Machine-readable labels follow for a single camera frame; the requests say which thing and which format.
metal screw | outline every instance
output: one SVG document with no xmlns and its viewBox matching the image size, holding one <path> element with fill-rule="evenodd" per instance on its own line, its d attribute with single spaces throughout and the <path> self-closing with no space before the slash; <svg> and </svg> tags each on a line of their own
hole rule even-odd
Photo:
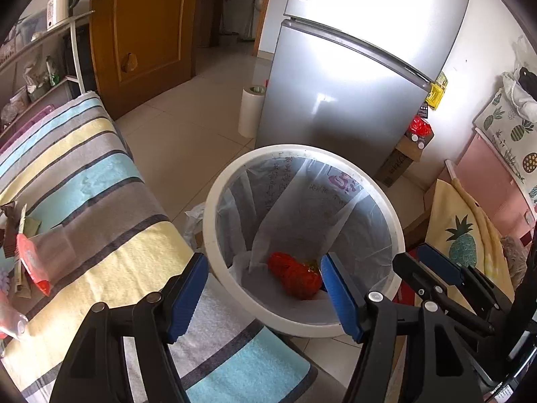
<svg viewBox="0 0 537 403">
<path fill-rule="evenodd" d="M 371 291 L 367 295 L 367 297 L 369 298 L 369 300 L 374 301 L 375 303 L 382 301 L 382 299 L 384 298 L 384 296 L 380 292 L 377 292 L 375 290 Z"/>
<path fill-rule="evenodd" d="M 105 304 L 102 301 L 99 301 L 99 303 L 95 303 L 93 306 L 91 306 L 91 310 L 93 312 L 100 312 L 104 309 Z"/>
<path fill-rule="evenodd" d="M 424 306 L 429 312 L 436 312 L 438 310 L 438 305 L 434 301 L 426 301 Z"/>
<path fill-rule="evenodd" d="M 146 300 L 147 303 L 157 303 L 162 298 L 160 292 L 150 292 L 147 294 Z"/>
</svg>

striped towel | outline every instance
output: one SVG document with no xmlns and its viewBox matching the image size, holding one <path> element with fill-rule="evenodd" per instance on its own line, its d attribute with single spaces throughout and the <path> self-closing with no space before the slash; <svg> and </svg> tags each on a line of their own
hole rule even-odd
<svg viewBox="0 0 537 403">
<path fill-rule="evenodd" d="M 90 306 L 137 303 L 181 273 L 192 255 L 143 183 L 95 93 L 28 123 L 0 149 L 0 204 L 41 221 L 36 245 L 49 297 L 10 295 L 30 320 L 2 362 L 29 402 L 48 402 L 61 362 Z M 188 332 L 170 346 L 197 402 L 339 402 L 344 389 L 288 348 L 209 277 Z M 125 338 L 134 401 L 145 394 L 134 341 Z"/>
</svg>

refrigerator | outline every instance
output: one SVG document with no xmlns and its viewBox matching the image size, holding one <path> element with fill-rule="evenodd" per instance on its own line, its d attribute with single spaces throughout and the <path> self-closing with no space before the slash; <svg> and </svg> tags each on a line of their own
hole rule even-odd
<svg viewBox="0 0 537 403">
<path fill-rule="evenodd" d="M 468 0 L 288 0 L 256 148 L 305 144 L 370 176 L 403 136 Z"/>
</svg>

refrigerator door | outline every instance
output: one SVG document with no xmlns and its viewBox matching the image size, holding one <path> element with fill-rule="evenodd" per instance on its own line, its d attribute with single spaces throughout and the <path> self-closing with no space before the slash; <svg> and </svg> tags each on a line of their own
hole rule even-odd
<svg viewBox="0 0 537 403">
<path fill-rule="evenodd" d="M 312 145 L 374 175 L 428 91 L 418 78 L 411 82 L 415 75 L 396 61 L 360 47 L 358 41 L 337 40 L 333 32 L 284 21 L 256 148 Z"/>
<path fill-rule="evenodd" d="M 285 15 L 335 28 L 436 80 L 468 0 L 288 0 Z"/>
</svg>

white roll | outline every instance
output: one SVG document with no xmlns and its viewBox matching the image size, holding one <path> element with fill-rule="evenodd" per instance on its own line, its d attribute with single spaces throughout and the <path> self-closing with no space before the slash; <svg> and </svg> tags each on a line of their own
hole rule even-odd
<svg viewBox="0 0 537 403">
<path fill-rule="evenodd" d="M 242 91 L 241 114 L 238 117 L 238 132 L 245 138 L 255 138 L 261 109 L 265 101 L 264 86 L 248 86 Z"/>
</svg>

